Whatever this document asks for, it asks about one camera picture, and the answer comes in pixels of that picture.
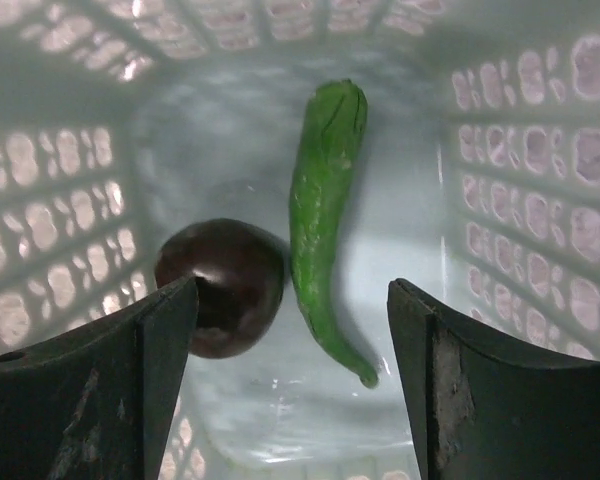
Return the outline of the dark toy mangosteen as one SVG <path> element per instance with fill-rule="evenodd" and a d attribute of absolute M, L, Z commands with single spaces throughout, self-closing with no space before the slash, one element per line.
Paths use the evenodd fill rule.
<path fill-rule="evenodd" d="M 262 339 L 279 311 L 288 249 L 278 236 L 244 221 L 195 222 L 162 245 L 154 267 L 157 287 L 186 275 L 195 278 L 198 292 L 190 353 L 235 357 Z"/>

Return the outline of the light blue plastic basket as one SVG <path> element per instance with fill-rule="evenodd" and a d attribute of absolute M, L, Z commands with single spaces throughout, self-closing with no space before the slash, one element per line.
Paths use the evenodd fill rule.
<path fill-rule="evenodd" d="M 297 110 L 373 113 L 349 257 L 385 356 L 387 285 L 600 360 L 600 1 L 0 1 L 0 354 L 145 295 L 198 212 L 282 231 Z"/>

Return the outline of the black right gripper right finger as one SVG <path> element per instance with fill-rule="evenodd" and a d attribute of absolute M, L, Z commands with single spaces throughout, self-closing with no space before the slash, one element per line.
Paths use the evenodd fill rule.
<path fill-rule="evenodd" d="M 489 327 L 414 284 L 388 321 L 424 479 L 600 479 L 600 362 Z"/>

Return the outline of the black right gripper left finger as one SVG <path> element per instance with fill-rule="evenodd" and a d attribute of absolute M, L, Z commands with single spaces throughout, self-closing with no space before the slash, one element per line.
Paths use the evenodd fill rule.
<path fill-rule="evenodd" d="M 155 479 L 198 296 L 192 278 L 0 355 L 0 479 Z"/>

